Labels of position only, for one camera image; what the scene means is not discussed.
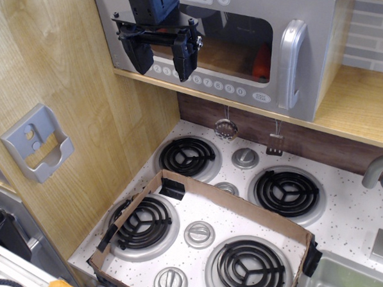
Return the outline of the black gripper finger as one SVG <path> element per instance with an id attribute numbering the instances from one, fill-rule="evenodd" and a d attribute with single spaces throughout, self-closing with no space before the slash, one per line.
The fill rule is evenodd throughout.
<path id="1" fill-rule="evenodd" d="M 178 35 L 172 45 L 172 52 L 179 80 L 185 82 L 197 67 L 197 50 L 186 35 Z"/>
<path id="2" fill-rule="evenodd" d="M 137 37 L 121 39 L 121 43 L 135 70 L 139 74 L 146 74 L 154 63 L 151 46 L 138 41 Z"/>

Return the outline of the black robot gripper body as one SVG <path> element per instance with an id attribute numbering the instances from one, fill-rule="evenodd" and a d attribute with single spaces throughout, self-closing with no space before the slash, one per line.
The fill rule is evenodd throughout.
<path id="1" fill-rule="evenodd" d="M 197 52 L 202 47 L 198 20 L 179 9 L 180 0 L 128 0 L 129 12 L 114 12 L 119 40 L 137 37 L 138 41 L 172 48 L 178 35 L 186 35 Z"/>

